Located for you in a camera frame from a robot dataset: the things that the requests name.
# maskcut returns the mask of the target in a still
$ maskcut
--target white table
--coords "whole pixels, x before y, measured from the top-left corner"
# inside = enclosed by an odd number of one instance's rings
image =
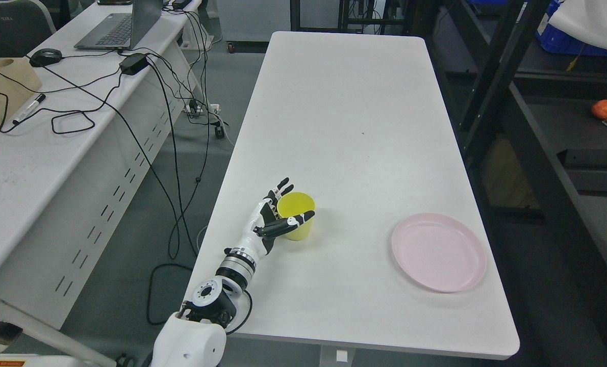
[[[339,348],[505,359],[519,339],[424,41],[277,32],[271,38],[185,297],[283,177],[317,203],[310,237],[278,239],[236,333]],[[394,227],[435,212],[469,227],[487,270],[472,290],[410,281]],[[321,363],[327,364],[327,348]]]
[[[194,10],[199,1],[187,7]],[[92,5],[38,48],[56,48],[63,56],[101,54],[77,51],[73,45],[112,12],[131,6]],[[187,18],[163,13],[136,48],[161,54],[185,81],[189,65],[175,42]],[[118,68],[121,56],[68,58],[50,69],[75,84],[85,84]],[[157,66],[173,90],[179,88],[161,62]],[[70,86],[44,69],[35,69],[42,91]],[[200,92],[196,77],[191,85]],[[104,98],[117,84],[117,75],[86,89]],[[168,91],[175,119],[183,102]],[[182,89],[183,96],[189,93]],[[122,76],[121,88],[109,103],[131,125],[151,161],[170,131],[168,108],[152,69]],[[48,93],[41,107],[93,109],[99,100],[79,90]],[[96,261],[113,234],[149,169],[147,161],[122,119],[109,107],[89,114],[96,126],[86,132],[52,133],[41,112],[9,134],[0,134],[0,320],[84,360],[87,349],[59,334]],[[59,120],[59,130],[85,127],[81,115]],[[96,356],[90,360],[106,365]]]

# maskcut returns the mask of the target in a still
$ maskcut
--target white cloth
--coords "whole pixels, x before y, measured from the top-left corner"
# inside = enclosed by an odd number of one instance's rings
[[[607,49],[607,0],[565,0],[548,23],[575,39]]]

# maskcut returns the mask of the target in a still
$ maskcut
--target laptop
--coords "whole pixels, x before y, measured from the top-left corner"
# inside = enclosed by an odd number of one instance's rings
[[[163,0],[134,0],[131,13],[109,14],[74,47],[131,49],[161,18],[162,9]]]

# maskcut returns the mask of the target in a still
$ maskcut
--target robotic hand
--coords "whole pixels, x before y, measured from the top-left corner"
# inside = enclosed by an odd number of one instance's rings
[[[224,250],[226,256],[215,276],[201,282],[192,300],[184,301],[182,309],[170,316],[154,343],[152,367],[213,367],[222,360],[224,330],[236,324],[238,300],[247,293],[259,260],[270,253],[276,237],[292,232],[315,215],[308,211],[288,218],[279,216],[279,199],[294,188],[287,186],[288,181],[286,177],[269,190],[250,215],[240,241]]]

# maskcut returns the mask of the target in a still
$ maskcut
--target pink plate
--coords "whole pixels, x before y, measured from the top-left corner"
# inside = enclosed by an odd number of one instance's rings
[[[487,257],[476,235],[442,214],[404,219],[392,234],[394,258],[408,276],[431,290],[468,290],[485,274]]]

